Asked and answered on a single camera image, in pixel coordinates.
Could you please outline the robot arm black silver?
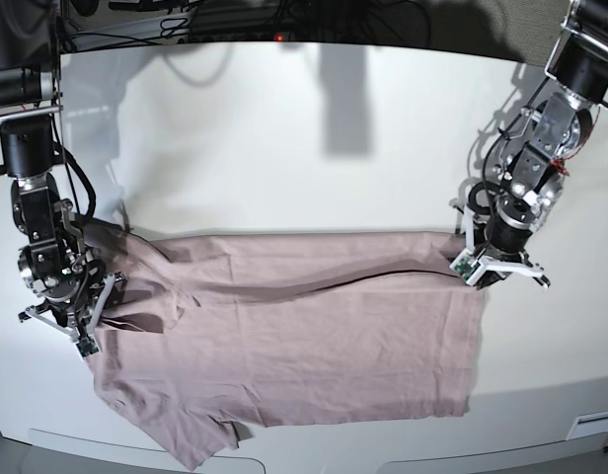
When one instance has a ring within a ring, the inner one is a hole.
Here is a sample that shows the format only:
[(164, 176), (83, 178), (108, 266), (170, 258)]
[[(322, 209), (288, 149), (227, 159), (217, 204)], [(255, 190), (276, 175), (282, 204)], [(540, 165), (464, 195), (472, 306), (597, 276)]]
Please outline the robot arm black silver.
[(126, 278), (85, 242), (96, 194), (60, 141), (57, 19), (54, 1), (0, 1), (0, 176), (13, 181), (13, 221), (29, 241), (19, 272), (41, 300), (19, 319), (60, 331), (87, 357), (99, 350), (96, 327)]
[(594, 111), (608, 108), (608, 1), (572, 1), (545, 66), (556, 91), (530, 98), (486, 154), (462, 208), (465, 247), (450, 269), (485, 288), (511, 275), (550, 285), (530, 261), (529, 239), (561, 197), (566, 163), (588, 141)]

